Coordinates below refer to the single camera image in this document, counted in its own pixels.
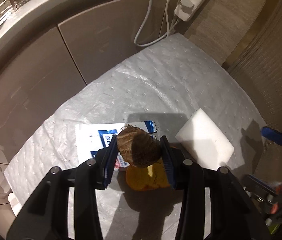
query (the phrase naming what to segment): bolt head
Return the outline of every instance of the bolt head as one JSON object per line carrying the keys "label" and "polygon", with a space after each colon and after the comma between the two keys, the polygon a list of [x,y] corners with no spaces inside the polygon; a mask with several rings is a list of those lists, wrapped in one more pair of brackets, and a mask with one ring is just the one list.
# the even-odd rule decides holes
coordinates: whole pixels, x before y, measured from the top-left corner
{"label": "bolt head", "polygon": [[94,164],[96,164],[97,163],[97,161],[95,160],[95,159],[88,159],[87,160],[87,165],[88,166],[92,166],[92,165],[94,165]]}
{"label": "bolt head", "polygon": [[272,224],[272,220],[270,218],[266,219],[266,225],[270,226]]}
{"label": "bolt head", "polygon": [[60,169],[60,167],[58,167],[58,166],[54,166],[54,167],[52,167],[52,168],[50,169],[50,171],[51,171],[52,174],[56,174],[56,173],[58,173],[60,170],[61,170],[61,169]]}
{"label": "bolt head", "polygon": [[267,196],[267,200],[270,202],[270,203],[272,203],[272,201],[273,201],[273,195],[268,195]]}
{"label": "bolt head", "polygon": [[226,167],[220,167],[220,172],[223,174],[227,174],[228,173],[228,169]]}
{"label": "bolt head", "polygon": [[191,161],[190,159],[184,159],[183,164],[187,166],[191,166],[193,164],[193,161]]}

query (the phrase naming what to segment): cabinet door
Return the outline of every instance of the cabinet door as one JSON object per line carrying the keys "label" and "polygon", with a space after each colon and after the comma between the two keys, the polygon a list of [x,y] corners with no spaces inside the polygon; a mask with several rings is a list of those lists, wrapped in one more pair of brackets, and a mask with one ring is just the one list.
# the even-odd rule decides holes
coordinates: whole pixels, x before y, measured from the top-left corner
{"label": "cabinet door", "polygon": [[[59,24],[65,43],[87,84],[142,49],[133,41],[148,3],[149,0],[115,0]],[[165,3],[166,0],[153,0],[139,44],[159,37]]]}
{"label": "cabinet door", "polygon": [[11,59],[0,73],[0,163],[84,87],[56,27]]}

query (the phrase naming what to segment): white sponge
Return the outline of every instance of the white sponge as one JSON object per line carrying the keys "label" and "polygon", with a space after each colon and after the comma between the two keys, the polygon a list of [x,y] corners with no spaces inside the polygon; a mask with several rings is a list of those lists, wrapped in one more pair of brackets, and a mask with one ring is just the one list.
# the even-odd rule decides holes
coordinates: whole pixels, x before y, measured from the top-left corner
{"label": "white sponge", "polygon": [[194,112],[176,138],[201,167],[211,170],[225,166],[234,150],[226,136],[201,108]]}

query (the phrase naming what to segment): wall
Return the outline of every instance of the wall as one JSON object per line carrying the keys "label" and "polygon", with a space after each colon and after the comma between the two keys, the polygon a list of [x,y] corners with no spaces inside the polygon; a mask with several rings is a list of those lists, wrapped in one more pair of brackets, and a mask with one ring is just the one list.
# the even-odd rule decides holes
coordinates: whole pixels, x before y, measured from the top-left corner
{"label": "wall", "polygon": [[[282,131],[282,0],[230,68],[267,125]],[[266,142],[255,176],[271,186],[282,182],[282,147]]]}
{"label": "wall", "polygon": [[266,0],[206,0],[178,30],[220,65],[256,19]]}

